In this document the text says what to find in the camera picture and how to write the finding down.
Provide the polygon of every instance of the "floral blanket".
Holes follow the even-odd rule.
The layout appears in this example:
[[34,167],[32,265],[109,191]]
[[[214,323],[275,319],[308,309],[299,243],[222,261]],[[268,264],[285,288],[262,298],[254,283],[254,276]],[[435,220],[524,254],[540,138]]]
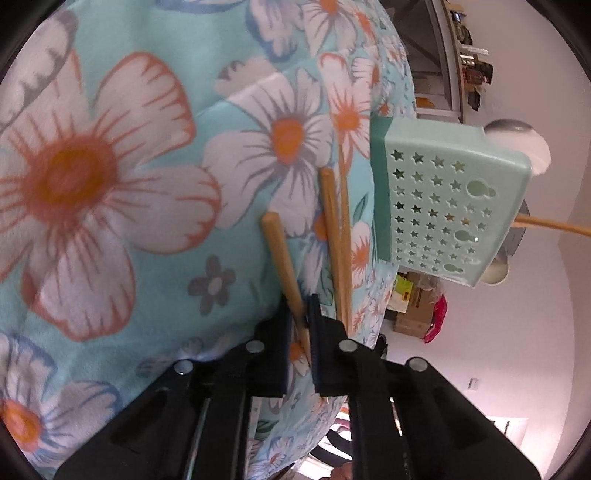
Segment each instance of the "floral blanket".
[[[395,268],[372,256],[371,112],[414,114],[377,0],[76,0],[39,26],[0,83],[0,416],[42,475],[175,359],[274,312],[265,211],[332,308],[316,176],[338,145],[356,338],[375,341]],[[291,353],[289,395],[253,409],[253,479],[339,409]]]

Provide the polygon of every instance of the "screw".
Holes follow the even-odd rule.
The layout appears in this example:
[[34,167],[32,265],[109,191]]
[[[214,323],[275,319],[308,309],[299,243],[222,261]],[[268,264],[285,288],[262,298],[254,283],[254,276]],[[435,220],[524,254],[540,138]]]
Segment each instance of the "screw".
[[179,375],[187,375],[193,371],[191,360],[180,360],[174,364],[174,371]]
[[339,342],[339,349],[341,352],[351,353],[357,350],[357,343],[347,338]]
[[429,368],[427,361],[419,356],[411,358],[408,364],[415,372],[424,372],[427,368]]
[[265,344],[260,340],[251,340],[246,344],[246,350],[250,353],[261,353],[265,350]]

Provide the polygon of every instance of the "cardboard box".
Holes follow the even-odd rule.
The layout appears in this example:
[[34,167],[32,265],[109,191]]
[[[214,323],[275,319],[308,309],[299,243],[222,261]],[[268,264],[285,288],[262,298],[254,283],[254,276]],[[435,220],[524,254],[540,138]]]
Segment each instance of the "cardboard box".
[[431,292],[417,287],[418,273],[410,272],[408,280],[413,282],[413,290],[410,294],[406,313],[399,313],[396,319],[394,331],[423,338],[427,334],[433,319],[435,304],[431,303]]

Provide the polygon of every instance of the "wooden stick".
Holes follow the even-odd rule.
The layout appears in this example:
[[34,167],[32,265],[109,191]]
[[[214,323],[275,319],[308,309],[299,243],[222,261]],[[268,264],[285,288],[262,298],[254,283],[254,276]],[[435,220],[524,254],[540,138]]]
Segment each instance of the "wooden stick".
[[351,265],[351,220],[349,216],[349,188],[347,186],[347,171],[343,149],[339,148],[339,173],[340,173],[340,215],[341,215],[341,248],[340,262],[343,272],[343,295],[345,297],[345,328],[347,334],[353,333],[353,268]]
[[330,268],[332,270],[333,289],[335,291],[336,317],[345,328],[346,305],[343,296],[342,284],[344,275],[340,266],[340,229],[339,229],[339,207],[337,204],[335,173],[331,168],[320,169],[320,194],[324,209],[324,221],[329,242]]
[[555,222],[554,220],[546,220],[543,218],[530,217],[528,215],[522,214],[519,214],[515,217],[513,226],[516,228],[539,226],[543,228],[550,228],[552,230],[561,230],[563,232],[578,233],[579,235],[591,237],[591,228],[579,225],[571,225],[570,223]]
[[267,212],[263,215],[261,218],[261,228],[271,250],[273,263],[281,280],[283,293],[287,298],[287,304],[294,316],[295,328],[297,329],[301,346],[311,365],[310,334],[304,325],[304,302],[301,299],[300,289],[297,285],[296,273],[291,263],[290,252],[287,248],[279,214],[276,212]]

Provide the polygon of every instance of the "mint green plastic basket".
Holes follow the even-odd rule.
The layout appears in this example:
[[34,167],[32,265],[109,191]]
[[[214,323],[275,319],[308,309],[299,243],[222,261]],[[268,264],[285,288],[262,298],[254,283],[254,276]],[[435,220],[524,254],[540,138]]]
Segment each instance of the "mint green plastic basket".
[[484,130],[431,120],[371,120],[378,257],[475,286],[531,178],[529,158]]

